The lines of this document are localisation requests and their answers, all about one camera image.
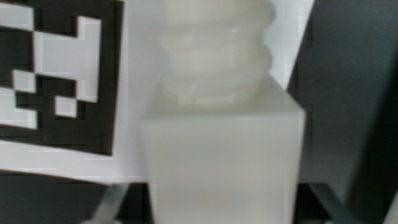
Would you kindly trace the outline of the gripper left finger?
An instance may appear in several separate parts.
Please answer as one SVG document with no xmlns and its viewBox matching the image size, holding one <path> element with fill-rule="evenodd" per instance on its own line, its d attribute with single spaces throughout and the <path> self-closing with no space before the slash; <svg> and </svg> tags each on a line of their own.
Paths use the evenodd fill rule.
<svg viewBox="0 0 398 224">
<path fill-rule="evenodd" d="M 117 220 L 117 212 L 120 209 L 124 197 L 127 193 L 127 185 L 113 184 L 106 187 L 93 215 L 81 224 L 122 224 Z"/>
</svg>

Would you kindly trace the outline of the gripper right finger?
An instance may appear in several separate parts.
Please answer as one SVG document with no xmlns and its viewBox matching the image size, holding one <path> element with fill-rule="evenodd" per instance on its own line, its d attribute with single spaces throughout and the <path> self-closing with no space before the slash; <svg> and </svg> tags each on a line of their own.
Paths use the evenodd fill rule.
<svg viewBox="0 0 398 224">
<path fill-rule="evenodd" d="M 323 183 L 310 183 L 308 190 L 326 214 L 330 224 L 355 224 L 355 218 L 342 206 L 335 193 Z"/>
</svg>

